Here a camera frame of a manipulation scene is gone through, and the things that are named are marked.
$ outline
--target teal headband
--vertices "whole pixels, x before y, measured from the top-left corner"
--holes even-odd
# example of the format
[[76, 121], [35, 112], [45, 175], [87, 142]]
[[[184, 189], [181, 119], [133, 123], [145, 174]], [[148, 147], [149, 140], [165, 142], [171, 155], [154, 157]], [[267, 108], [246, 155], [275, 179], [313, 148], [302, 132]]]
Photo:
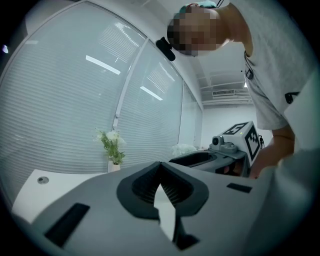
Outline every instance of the teal headband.
[[[194, 4], [198, 4], [201, 8], [206, 8], [206, 9], [217, 8], [216, 3], [212, 2], [212, 1], [195, 2]], [[180, 11], [179, 11], [179, 13], [180, 14], [185, 14], [188, 5], [189, 4], [186, 4], [186, 5], [182, 6]]]

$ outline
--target t-shirt sleeve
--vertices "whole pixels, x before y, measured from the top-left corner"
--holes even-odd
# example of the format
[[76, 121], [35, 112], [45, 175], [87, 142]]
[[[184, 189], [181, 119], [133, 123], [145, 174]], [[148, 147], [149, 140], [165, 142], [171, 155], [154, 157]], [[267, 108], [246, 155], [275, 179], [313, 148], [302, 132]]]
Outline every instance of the t-shirt sleeve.
[[261, 130], [277, 130], [285, 127], [287, 120], [276, 110], [262, 90], [247, 81], [248, 90], [255, 106], [257, 127]]

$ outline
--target forearm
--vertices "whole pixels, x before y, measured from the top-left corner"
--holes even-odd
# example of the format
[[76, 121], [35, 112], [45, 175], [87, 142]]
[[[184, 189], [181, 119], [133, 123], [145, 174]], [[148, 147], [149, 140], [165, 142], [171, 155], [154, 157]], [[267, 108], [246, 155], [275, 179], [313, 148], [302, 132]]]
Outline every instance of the forearm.
[[250, 172], [250, 178], [254, 179], [259, 176], [261, 170], [268, 166], [276, 166], [278, 162], [294, 153], [294, 140], [283, 137], [275, 136], [270, 144], [261, 149], [257, 155]]

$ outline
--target person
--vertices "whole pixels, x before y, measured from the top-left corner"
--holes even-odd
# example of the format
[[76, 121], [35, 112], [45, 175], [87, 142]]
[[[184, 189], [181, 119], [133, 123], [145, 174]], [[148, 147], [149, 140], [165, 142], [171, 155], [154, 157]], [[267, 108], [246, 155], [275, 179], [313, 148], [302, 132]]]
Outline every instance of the person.
[[167, 27], [167, 39], [174, 49], [194, 57], [228, 42], [243, 44], [244, 78], [256, 109], [257, 127], [273, 135], [251, 167], [250, 178], [255, 179], [263, 168], [293, 154], [295, 135], [284, 115], [291, 103], [286, 95], [302, 90], [318, 61], [277, 1], [230, 0], [217, 8], [214, 2], [207, 7], [208, 2], [183, 6]]
[[262, 149], [262, 145], [265, 147], [264, 139], [262, 138], [262, 135], [260, 135], [260, 149]]

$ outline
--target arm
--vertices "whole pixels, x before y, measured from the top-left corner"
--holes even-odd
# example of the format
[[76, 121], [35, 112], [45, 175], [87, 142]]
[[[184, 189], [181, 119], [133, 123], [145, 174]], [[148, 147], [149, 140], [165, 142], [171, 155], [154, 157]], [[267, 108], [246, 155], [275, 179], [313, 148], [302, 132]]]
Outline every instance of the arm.
[[268, 166], [276, 166], [278, 162], [294, 153], [295, 135], [290, 126], [273, 130], [270, 144], [261, 149], [257, 155], [250, 173], [250, 178], [259, 176], [261, 170]]

